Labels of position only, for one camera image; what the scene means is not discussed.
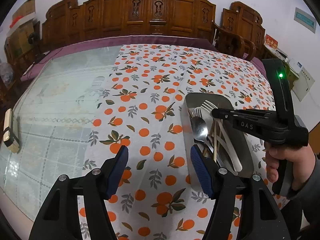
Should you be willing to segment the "person's right forearm grey sleeve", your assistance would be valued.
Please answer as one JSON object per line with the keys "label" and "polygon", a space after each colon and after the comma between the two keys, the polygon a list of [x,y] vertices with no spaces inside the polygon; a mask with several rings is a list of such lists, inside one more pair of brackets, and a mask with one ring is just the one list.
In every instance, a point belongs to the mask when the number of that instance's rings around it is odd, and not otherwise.
{"label": "person's right forearm grey sleeve", "polygon": [[310,229],[319,231],[319,160],[313,156],[315,164],[313,171],[303,186],[297,190],[290,190],[289,200],[297,199],[302,205],[302,210],[306,220],[310,224]]}

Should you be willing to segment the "person's right hand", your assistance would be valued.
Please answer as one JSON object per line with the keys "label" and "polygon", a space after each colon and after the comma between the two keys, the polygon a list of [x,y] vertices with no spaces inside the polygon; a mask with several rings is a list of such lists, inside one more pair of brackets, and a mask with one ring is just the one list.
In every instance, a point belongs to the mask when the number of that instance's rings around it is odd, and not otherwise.
{"label": "person's right hand", "polygon": [[293,163],[292,189],[298,190],[310,178],[315,167],[316,157],[310,145],[299,149],[289,147],[273,147],[270,143],[264,142],[265,160],[267,168],[267,179],[275,183],[279,177],[280,160],[287,160]]}

